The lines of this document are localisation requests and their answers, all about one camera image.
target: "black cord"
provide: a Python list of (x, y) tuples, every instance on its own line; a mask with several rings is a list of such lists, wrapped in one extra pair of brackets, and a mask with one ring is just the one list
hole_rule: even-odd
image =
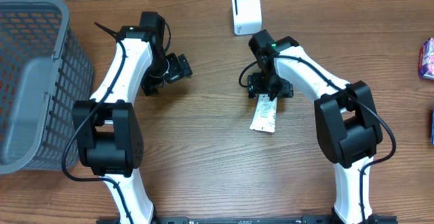
[(374, 160), (373, 162), (370, 162), (370, 163), (366, 164), (364, 167), (362, 167), (360, 169), (359, 197), (360, 197), (361, 218), (363, 220), (363, 223), (367, 223), (366, 222), (366, 217), (365, 217), (365, 206), (363, 205), (363, 176), (365, 174), (366, 168), (368, 168), (370, 166), (373, 166), (374, 164), (378, 164), (378, 163), (384, 162), (384, 161), (390, 159), (395, 154), (395, 152), (396, 152), (396, 140), (395, 140), (395, 136), (393, 136), (392, 130), (386, 124), (386, 122), (384, 122), (384, 120), (381, 119), (381, 117), (379, 115), (377, 115), (375, 112), (373, 112), (370, 108), (368, 108), (366, 105), (364, 105), (358, 99), (356, 99), (354, 96), (350, 95), (347, 91), (339, 88), (336, 84), (334, 84), (331, 80), (329, 80), (323, 73), (321, 73), (321, 71), (319, 71), (315, 66), (313, 66), (313, 64), (305, 61), (302, 58), (294, 57), (294, 56), (278, 55), (275, 58), (287, 58), (287, 59), (291, 59), (291, 60), (296, 60), (298, 62), (301, 62), (301, 63), (307, 65), (314, 72), (316, 72), (316, 74), (318, 74), (325, 82), (327, 82), (327, 84), (329, 86), (332, 86), (334, 89), (338, 90), (339, 92), (345, 93), (345, 95), (347, 95), (353, 102), (355, 102), (359, 106), (361, 106), (364, 109), (366, 109), (369, 113), (371, 113), (380, 122), (381, 126), (386, 130), (387, 134), (390, 136), (391, 141), (392, 141), (392, 150), (391, 150), (391, 152), (386, 157), (383, 157), (383, 158), (378, 159), (378, 160)]
[(241, 79), (243, 79), (243, 75), (244, 75), (244, 73), (245, 73), (248, 69), (252, 68), (252, 66), (254, 66), (255, 64), (258, 64), (258, 61), (255, 61), (255, 62), (253, 62), (252, 64), (249, 64), (246, 68), (244, 68), (244, 70), (241, 72), (241, 74), (239, 74), (238, 84), (239, 84), (242, 88), (246, 88), (246, 87), (248, 87), (248, 85), (243, 85), (242, 82), (241, 82)]
[(125, 64), (125, 59), (127, 58), (127, 52), (125, 50), (125, 46), (123, 45), (123, 43), (121, 42), (121, 40), (119, 40), (117, 38), (117, 34), (115, 31), (112, 31), (108, 28), (106, 28), (105, 26), (102, 26), (101, 24), (98, 24), (97, 22), (95, 22), (95, 25), (100, 27), (103, 31), (107, 32), (108, 34), (110, 34), (110, 36), (112, 36), (113, 38), (116, 39), (116, 42), (119, 43), (119, 45), (122, 48), (122, 61), (121, 64), (119, 65), (119, 69), (116, 72), (115, 77), (113, 78), (113, 81), (111, 82), (110, 86), (107, 88), (107, 92), (106, 94), (101, 98), (100, 102), (98, 102), (95, 107), (90, 111), (89, 115), (83, 120), (83, 122), (80, 124), (80, 126), (75, 130), (75, 133), (73, 134), (73, 136), (71, 137), (71, 139), (68, 142), (68, 145), (66, 146), (65, 150), (63, 151), (62, 154), (62, 171), (65, 174), (65, 176), (67, 176), (69, 179), (73, 180), (73, 181), (77, 181), (77, 182), (96, 182), (96, 181), (106, 181), (109, 182), (111, 184), (113, 184), (113, 187), (117, 190), (117, 193), (119, 194), (119, 197), (121, 199), (122, 202), (122, 206), (123, 209), (125, 210), (125, 213), (128, 217), (128, 219), (130, 220), (131, 224), (134, 224), (133, 222), (133, 218), (131, 216), (131, 213), (128, 210), (127, 204), (125, 202), (125, 198), (122, 194), (121, 188), (119, 187), (119, 184), (117, 182), (115, 182), (113, 179), (107, 178), (107, 177), (98, 177), (98, 178), (79, 178), (79, 177), (75, 177), (73, 175), (71, 175), (68, 170), (66, 169), (66, 156), (68, 155), (69, 149), (71, 148), (71, 146), (73, 145), (78, 132), (82, 129), (82, 127), (84, 127), (84, 124), (89, 121), (93, 116), (95, 116), (95, 113), (97, 112), (97, 110), (100, 108), (100, 106), (104, 103), (104, 101), (107, 99), (107, 97), (110, 95), (110, 93), (112, 92), (113, 87), (116, 84), (117, 79), (119, 78), (121, 72), (122, 72), (122, 68), (123, 65)]
[(170, 47), (170, 39), (172, 38), (172, 33), (170, 32), (169, 24), (168, 24), (167, 22), (165, 22), (165, 25), (167, 26), (167, 31), (169, 32), (169, 39), (167, 40), (167, 44), (166, 44), (166, 46), (165, 46), (165, 48), (164, 48), (164, 50), (163, 50), (164, 55), (165, 55), (165, 53), (169, 50), (169, 47)]

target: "black cable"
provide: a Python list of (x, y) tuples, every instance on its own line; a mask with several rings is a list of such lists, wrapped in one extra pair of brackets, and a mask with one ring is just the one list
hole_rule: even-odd
[(254, 66), (255, 64), (258, 64), (258, 61), (255, 61), (255, 62), (253, 62), (252, 64), (249, 64), (246, 68), (244, 68), (244, 70), (241, 72), (241, 74), (239, 74), (238, 84), (239, 84), (242, 88), (246, 88), (246, 87), (248, 87), (248, 85), (243, 85), (242, 82), (241, 82), (241, 79), (243, 79), (243, 75), (244, 75), (244, 73), (245, 73), (248, 69), (252, 68), (252, 66)]
[(364, 105), (358, 99), (356, 99), (354, 96), (350, 95), (346, 90), (343, 90), (343, 89), (339, 88), (336, 84), (334, 84), (331, 80), (329, 80), (323, 73), (321, 73), (321, 71), (319, 71), (313, 64), (305, 61), (302, 58), (294, 57), (294, 56), (278, 55), (275, 58), (287, 58), (287, 59), (291, 59), (291, 60), (296, 60), (298, 62), (301, 62), (301, 63), (307, 65), (314, 72), (316, 72), (316, 74), (318, 74), (318, 76), (320, 76), (325, 82), (327, 82), (327, 84), (329, 86), (332, 86), (334, 89), (338, 90), (339, 92), (345, 93), (345, 95), (347, 95), (353, 102), (355, 102), (359, 106), (361, 106), (364, 109), (366, 109), (369, 113), (371, 113), (380, 122), (381, 126), (386, 130), (387, 134), (390, 136), (391, 142), (392, 142), (392, 150), (391, 150), (391, 152), (387, 156), (385, 156), (385, 157), (383, 157), (381, 159), (374, 160), (373, 162), (370, 162), (370, 163), (366, 164), (360, 170), (359, 197), (360, 197), (361, 218), (363, 220), (363, 223), (367, 223), (366, 222), (366, 217), (365, 217), (365, 210), (364, 210), (365, 206), (363, 205), (363, 176), (365, 174), (366, 168), (368, 168), (370, 166), (373, 166), (374, 164), (378, 164), (378, 163), (384, 162), (384, 161), (390, 159), (395, 154), (395, 152), (396, 152), (396, 140), (395, 140), (395, 136), (393, 136), (392, 130), (386, 124), (386, 122), (384, 122), (384, 120), (381, 119), (381, 117), (379, 115), (377, 115), (375, 112), (373, 112), (370, 108), (368, 108), (366, 105)]
[(165, 22), (165, 25), (167, 26), (167, 31), (169, 32), (169, 39), (167, 40), (167, 44), (166, 44), (166, 46), (165, 46), (165, 48), (164, 48), (164, 50), (163, 50), (164, 55), (165, 55), (165, 53), (169, 50), (169, 47), (170, 47), (170, 39), (172, 38), (172, 33), (170, 32), (169, 24), (168, 24), (167, 22)]
[(95, 107), (90, 111), (89, 115), (83, 120), (83, 122), (80, 124), (80, 126), (75, 130), (75, 133), (73, 134), (73, 136), (71, 137), (71, 139), (68, 142), (68, 145), (66, 146), (65, 150), (63, 151), (62, 154), (62, 171), (65, 174), (65, 176), (67, 176), (69, 179), (73, 180), (73, 181), (77, 181), (77, 182), (96, 182), (96, 181), (106, 181), (109, 182), (111, 184), (113, 184), (113, 187), (117, 190), (117, 193), (119, 194), (119, 197), (121, 199), (122, 202), (122, 206), (125, 210), (125, 213), (127, 215), (127, 218), (130, 220), (131, 224), (134, 224), (131, 213), (128, 210), (127, 204), (125, 202), (125, 198), (122, 194), (121, 188), (119, 187), (119, 184), (117, 182), (115, 182), (113, 179), (110, 178), (106, 178), (106, 177), (98, 177), (98, 178), (79, 178), (79, 177), (75, 177), (73, 175), (71, 175), (68, 170), (66, 169), (66, 156), (68, 155), (69, 149), (71, 148), (71, 146), (73, 145), (78, 132), (82, 129), (82, 127), (84, 127), (84, 124), (89, 121), (93, 116), (95, 116), (95, 113), (97, 112), (97, 110), (100, 108), (100, 106), (104, 103), (104, 101), (107, 99), (107, 97), (110, 95), (110, 93), (112, 92), (113, 87), (116, 84), (117, 79), (119, 78), (121, 72), (122, 72), (122, 68), (123, 65), (125, 64), (125, 59), (127, 58), (127, 52), (125, 50), (125, 46), (123, 45), (123, 43), (121, 42), (121, 40), (119, 40), (117, 38), (117, 34), (115, 31), (112, 31), (108, 28), (106, 28), (105, 26), (102, 26), (101, 24), (98, 24), (97, 22), (95, 22), (95, 25), (100, 27), (103, 31), (106, 31), (108, 34), (110, 34), (110, 36), (112, 36), (113, 38), (116, 39), (116, 42), (119, 43), (119, 45), (122, 48), (122, 61), (121, 64), (119, 65), (119, 69), (116, 72), (115, 77), (113, 78), (113, 81), (111, 82), (110, 86), (107, 88), (107, 92), (105, 93), (105, 95), (101, 98), (100, 102), (98, 102)]

